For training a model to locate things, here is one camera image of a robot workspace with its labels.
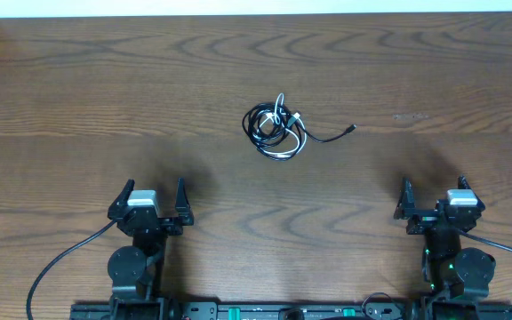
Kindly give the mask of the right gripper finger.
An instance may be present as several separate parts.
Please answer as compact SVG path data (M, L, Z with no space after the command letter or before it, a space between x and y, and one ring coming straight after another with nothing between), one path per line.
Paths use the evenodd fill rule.
M461 175L461 176L458 177L457 184L458 184L458 189L469 189L469 190L472 189L472 187L470 187L470 185L468 184L468 181L467 181L467 179L466 179L466 177L464 175ZM476 200L477 200L476 206L479 209L482 209L483 208L483 201L479 198L479 196L477 194L475 194L475 197L476 197Z
M401 193L396 205L394 219L408 220L413 216L415 211L415 200L412 190L412 184L409 179L403 178L401 185Z

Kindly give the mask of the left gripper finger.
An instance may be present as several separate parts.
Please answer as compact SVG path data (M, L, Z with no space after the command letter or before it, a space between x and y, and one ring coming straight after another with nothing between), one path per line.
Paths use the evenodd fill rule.
M178 178L176 199L175 199L175 211L181 218L192 218L193 212L188 201L185 182L183 178Z
M134 185L134 180L128 180L125 183L120 194L108 208L109 216L125 216L125 214L128 212L128 199L131 195L131 192L133 192Z

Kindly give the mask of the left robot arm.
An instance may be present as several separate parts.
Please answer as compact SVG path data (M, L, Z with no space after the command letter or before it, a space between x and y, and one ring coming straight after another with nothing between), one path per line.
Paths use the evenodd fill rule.
M108 261L110 317L181 319L181 304L163 297L159 290L168 238L182 235L195 221L184 179L177 183L176 214L165 218L155 190L136 190L134 185L134 180L128 180L108 208L108 218L132 239L132 244L117 249Z

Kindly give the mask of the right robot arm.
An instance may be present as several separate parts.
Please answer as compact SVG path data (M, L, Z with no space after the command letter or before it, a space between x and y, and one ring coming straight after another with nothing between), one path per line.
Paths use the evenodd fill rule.
M463 176L432 209L416 206L412 184L403 179L395 218L407 221L407 234L424 237L422 275L430 284L430 293L407 307L406 319L478 318L478 302L489 294L496 261L477 248L463 248L460 237L476 226L484 209Z

